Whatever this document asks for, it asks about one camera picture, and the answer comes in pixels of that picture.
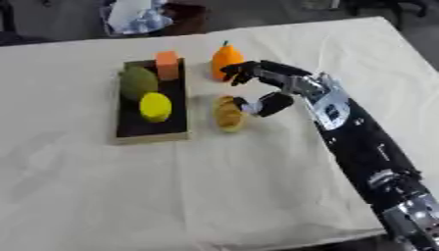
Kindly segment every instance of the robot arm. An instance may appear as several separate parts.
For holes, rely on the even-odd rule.
[[[439,204],[421,183],[420,172],[373,117],[330,75],[269,61],[222,69],[232,85],[253,77],[280,90],[256,104],[235,104],[266,117],[304,99],[318,132],[337,164],[396,241],[414,250],[439,250]]]

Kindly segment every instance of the robotic hand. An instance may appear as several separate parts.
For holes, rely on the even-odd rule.
[[[373,117],[330,75],[311,73],[269,61],[222,69],[232,85],[253,77],[280,90],[243,111],[266,117],[304,99],[318,132],[348,180],[369,204],[384,228],[411,250],[439,250],[439,204],[421,183],[420,172]]]

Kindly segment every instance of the chair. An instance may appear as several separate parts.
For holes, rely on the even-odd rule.
[[[0,46],[44,43],[51,41],[43,37],[18,35],[14,19],[14,7],[8,0],[0,0],[0,15],[3,23],[3,31],[0,31]]]
[[[402,3],[418,6],[419,11],[416,15],[420,18],[427,15],[428,7],[422,0],[346,0],[346,7],[352,16],[357,16],[361,8],[388,8],[396,17],[395,28],[401,30],[404,24]]]

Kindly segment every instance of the wooden tray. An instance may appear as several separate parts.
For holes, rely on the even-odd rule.
[[[126,65],[144,67],[157,72],[155,61],[127,62]],[[172,113],[162,123],[149,123],[140,115],[137,102],[125,99],[119,93],[119,108],[116,129],[118,144],[150,143],[188,139],[187,97],[184,75],[184,60],[178,60],[179,78],[160,81],[159,92],[172,102]]]

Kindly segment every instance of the yellow sphere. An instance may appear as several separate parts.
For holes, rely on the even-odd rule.
[[[171,100],[158,92],[145,94],[139,103],[140,114],[151,123],[160,123],[168,119],[172,112]]]

